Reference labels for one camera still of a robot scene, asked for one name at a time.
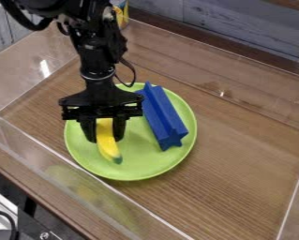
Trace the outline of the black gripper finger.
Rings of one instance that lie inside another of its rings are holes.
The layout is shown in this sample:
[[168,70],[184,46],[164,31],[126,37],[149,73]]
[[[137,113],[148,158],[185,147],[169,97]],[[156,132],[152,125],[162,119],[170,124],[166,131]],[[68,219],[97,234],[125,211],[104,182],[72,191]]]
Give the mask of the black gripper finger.
[[93,119],[81,120],[80,128],[82,129],[86,140],[90,143],[96,143],[96,121]]
[[113,139],[117,142],[124,138],[128,120],[129,119],[125,116],[117,116],[112,118],[112,134],[113,134]]

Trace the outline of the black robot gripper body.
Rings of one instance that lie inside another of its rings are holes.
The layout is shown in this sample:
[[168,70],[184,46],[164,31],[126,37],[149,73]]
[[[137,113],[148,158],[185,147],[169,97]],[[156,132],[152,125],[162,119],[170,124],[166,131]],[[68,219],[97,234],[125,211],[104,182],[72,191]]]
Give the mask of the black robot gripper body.
[[141,116],[144,97],[120,89],[112,77],[100,79],[82,76],[85,89],[58,99],[61,117],[64,120],[113,118],[122,115],[126,119]]

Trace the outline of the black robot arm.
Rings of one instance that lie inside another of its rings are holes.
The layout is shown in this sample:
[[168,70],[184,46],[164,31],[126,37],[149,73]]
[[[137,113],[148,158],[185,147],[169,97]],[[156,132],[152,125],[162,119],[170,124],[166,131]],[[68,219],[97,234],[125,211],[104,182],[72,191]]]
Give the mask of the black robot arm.
[[58,99],[61,116],[80,124],[85,138],[96,141],[96,121],[112,120],[116,141],[124,137],[126,121],[142,114],[144,97],[121,90],[114,65],[125,64],[126,39],[121,35],[109,0],[0,0],[12,18],[30,31],[54,23],[69,37],[80,57],[85,89]]

